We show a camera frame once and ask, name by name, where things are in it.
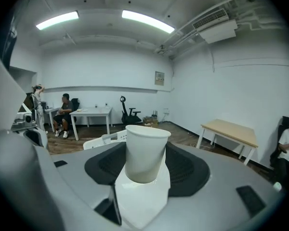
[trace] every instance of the paper cup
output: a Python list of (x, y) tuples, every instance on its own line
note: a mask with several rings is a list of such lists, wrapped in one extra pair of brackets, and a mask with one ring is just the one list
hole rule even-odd
[(137, 183), (156, 179), (170, 132), (143, 126), (126, 126), (126, 176)]

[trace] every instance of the wooden floor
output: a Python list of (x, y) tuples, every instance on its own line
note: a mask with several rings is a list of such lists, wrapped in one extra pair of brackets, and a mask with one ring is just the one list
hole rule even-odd
[[(196, 147), (198, 137), (188, 133), (187, 131), (179, 128), (178, 126), (169, 123), (164, 122), (159, 124), (158, 128), (167, 130), (171, 133), (171, 136), (169, 137), (168, 141), (188, 146), (194, 146)], [(69, 136), (67, 139), (63, 139), (63, 132), (60, 134), (58, 138), (55, 137), (54, 133), (52, 132), (51, 127), (47, 127), (45, 125), (45, 129), (48, 131), (48, 146), (49, 146), (49, 152), (50, 154), (64, 154), (64, 153), (72, 153), (76, 151), (82, 151), (82, 145), (84, 142), (99, 138), (103, 134), (107, 134), (106, 127), (78, 127), (78, 137), (79, 141), (75, 140), (75, 136), (73, 131), (69, 132)], [(124, 126), (115, 126), (110, 127), (110, 133), (115, 133), (118, 131), (124, 130)], [(222, 154), (225, 156), (229, 156), (232, 158), (238, 159), (238, 155), (232, 154), (225, 149), (220, 148), (219, 146), (211, 146), (208, 142), (205, 140), (202, 140), (201, 143), (202, 150), (210, 151), (213, 153)], [(268, 179), (268, 171), (263, 170), (262, 168), (259, 168), (255, 165), (252, 165), (251, 163), (248, 163), (248, 166), (252, 168), (255, 172), (257, 172), (259, 175), (264, 177), (266, 180)]]

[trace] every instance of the white table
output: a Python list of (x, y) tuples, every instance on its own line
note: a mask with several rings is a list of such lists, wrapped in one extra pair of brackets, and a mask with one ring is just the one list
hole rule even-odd
[(244, 161), (244, 165), (246, 165), (249, 162), (254, 151), (258, 148), (255, 132), (251, 128), (219, 119), (213, 120), (204, 125), (201, 124), (201, 126), (203, 128), (203, 131), (197, 142), (196, 148), (198, 149), (200, 148), (205, 130), (208, 130), (213, 133), (211, 145), (215, 141), (216, 135), (222, 136), (226, 139), (239, 143), (242, 146), (239, 159), (241, 159), (243, 155), (244, 147), (249, 147), (250, 152)]
[(75, 134), (75, 139), (78, 139), (78, 134), (76, 131), (76, 126), (75, 126), (75, 120), (74, 117), (79, 117), (79, 116), (85, 116), (87, 119), (87, 127), (89, 127), (89, 117), (90, 116), (105, 116), (106, 117), (106, 126), (107, 126), (107, 134), (110, 134), (109, 132), (109, 120), (110, 120), (110, 124), (112, 126), (112, 121), (111, 121), (111, 110), (112, 107), (90, 107), (90, 108), (82, 108), (81, 111), (74, 111), (72, 113), (70, 113), (71, 117), (72, 117), (72, 125), (73, 125), (73, 130), (74, 130), (74, 134)]
[(50, 123), (52, 125), (52, 129), (53, 129), (53, 132), (54, 132), (54, 127), (53, 127), (53, 112), (55, 111), (58, 111), (60, 108), (49, 108), (49, 109), (46, 109), (45, 110), (45, 113), (48, 113), (49, 114), (49, 119), (50, 119)]

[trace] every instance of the man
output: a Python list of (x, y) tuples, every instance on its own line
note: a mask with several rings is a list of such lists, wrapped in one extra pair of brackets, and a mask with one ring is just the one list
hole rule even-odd
[(63, 94), (62, 102), (63, 102), (63, 105), (61, 109), (59, 110), (59, 115), (56, 115), (53, 118), (53, 125), (54, 125), (54, 128), (56, 129), (55, 136), (58, 137), (59, 134), (61, 133), (58, 123), (62, 124), (63, 130), (64, 130), (63, 138), (66, 139), (68, 136), (68, 124), (71, 124), (72, 122), (70, 113), (74, 111), (74, 108), (73, 108), (73, 103), (69, 100), (69, 95), (67, 93)]
[(289, 129), (286, 129), (279, 139), (279, 149), (281, 153), (274, 164), (276, 180), (285, 189), (289, 189)]

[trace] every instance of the ceiling light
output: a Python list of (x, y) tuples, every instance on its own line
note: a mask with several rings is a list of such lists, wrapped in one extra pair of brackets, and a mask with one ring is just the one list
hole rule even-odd
[(127, 10), (123, 10), (122, 12), (122, 18), (125, 19), (131, 19), (134, 21), (139, 21), (142, 23), (146, 23), (148, 25), (154, 26), (160, 30), (163, 30), (167, 33), (172, 33), (174, 31), (174, 28), (161, 22), (158, 21), (152, 17), (140, 14), (140, 13), (135, 13), (135, 12), (131, 12), (131, 11), (127, 11)]
[(69, 20), (74, 20), (74, 19), (78, 19), (79, 16), (78, 16), (78, 13), (75, 11), (75, 12), (71, 12), (71, 13), (65, 13), (65, 14), (62, 14), (62, 15), (59, 15), (59, 16), (56, 16), (54, 18), (51, 18), (47, 21), (44, 21), (40, 24), (37, 25), (37, 28), (39, 30), (43, 30), (49, 26), (52, 26), (52, 25), (55, 25), (55, 24), (58, 24), (58, 23), (61, 23), (63, 21), (69, 21)]

